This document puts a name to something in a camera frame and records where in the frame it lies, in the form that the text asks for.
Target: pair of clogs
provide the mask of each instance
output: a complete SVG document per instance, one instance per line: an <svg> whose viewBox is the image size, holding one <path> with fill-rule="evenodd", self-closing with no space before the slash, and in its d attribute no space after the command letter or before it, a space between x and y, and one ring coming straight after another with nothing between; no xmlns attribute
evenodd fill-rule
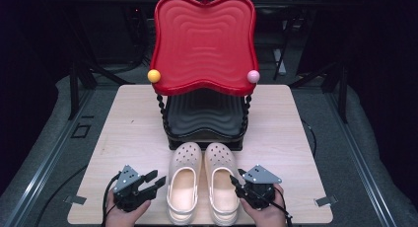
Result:
<svg viewBox="0 0 418 227"><path fill-rule="evenodd" d="M186 142L175 151L170 162L168 215L174 225L187 225L194 217L202 166L202 151L194 142ZM239 199L230 175L237 177L237 163L231 150L222 143L211 143L204 154L210 212L219 226L237 220Z"/></svg>

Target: wooden table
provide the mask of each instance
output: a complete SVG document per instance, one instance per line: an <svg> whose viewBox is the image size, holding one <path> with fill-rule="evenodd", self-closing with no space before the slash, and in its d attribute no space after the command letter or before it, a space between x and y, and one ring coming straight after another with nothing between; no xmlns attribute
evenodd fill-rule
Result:
<svg viewBox="0 0 418 227"><path fill-rule="evenodd" d="M238 167L249 170L260 164L280 177L294 223L329 223L332 220L330 207L318 207L314 203L315 199L324 197L325 192L289 87L257 85L248 119L243 151L234 152ZM140 175L158 170L159 178L168 174L173 152L169 149L152 86L121 86L77 192L87 200L84 205L72 205L68 221L71 224L101 223L105 187L124 165L130 165ZM166 213L167 186L158 190L157 198L137 224L171 224ZM204 167L198 196L196 217L191 224L211 225ZM252 223L240 207L237 224Z"/></svg>

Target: red tier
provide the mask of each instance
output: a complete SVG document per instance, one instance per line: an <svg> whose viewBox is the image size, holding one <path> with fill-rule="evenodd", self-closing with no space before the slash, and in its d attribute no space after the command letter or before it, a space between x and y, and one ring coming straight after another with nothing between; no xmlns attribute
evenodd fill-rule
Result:
<svg viewBox="0 0 418 227"><path fill-rule="evenodd" d="M247 80L258 71L250 0L160 0L155 11L156 46L151 68L161 74L157 94L209 88L232 96L252 93Z"/></svg>

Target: hand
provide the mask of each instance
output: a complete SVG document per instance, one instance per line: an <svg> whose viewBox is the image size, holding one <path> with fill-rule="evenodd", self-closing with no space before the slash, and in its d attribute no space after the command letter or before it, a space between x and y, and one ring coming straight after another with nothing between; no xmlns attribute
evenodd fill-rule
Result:
<svg viewBox="0 0 418 227"><path fill-rule="evenodd" d="M276 189L279 189L283 194L283 189L274 184ZM275 191L274 202L283 207L283 198L280 193ZM257 227L284 227L286 226L286 218L283 211L279 208L270 205L264 209L256 210L253 209L245 199L241 198L241 204L244 211L254 220Z"/></svg>
<svg viewBox="0 0 418 227"><path fill-rule="evenodd" d="M106 212L108 212L105 226L106 227L133 227L139 217L141 217L148 207L151 205L151 200L146 200L136 210L125 212L114 206L113 191L107 193Z"/></svg>

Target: person's left hand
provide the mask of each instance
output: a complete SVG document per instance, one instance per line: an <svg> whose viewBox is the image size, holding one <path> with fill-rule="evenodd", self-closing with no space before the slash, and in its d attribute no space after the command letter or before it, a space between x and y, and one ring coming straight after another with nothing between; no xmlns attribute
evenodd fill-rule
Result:
<svg viewBox="0 0 418 227"><path fill-rule="evenodd" d="M136 210L125 212L114 206L113 191L107 193L106 212L108 212L105 226L106 227L132 227L139 217L141 217L148 207L151 205L151 200L146 200Z"/></svg>

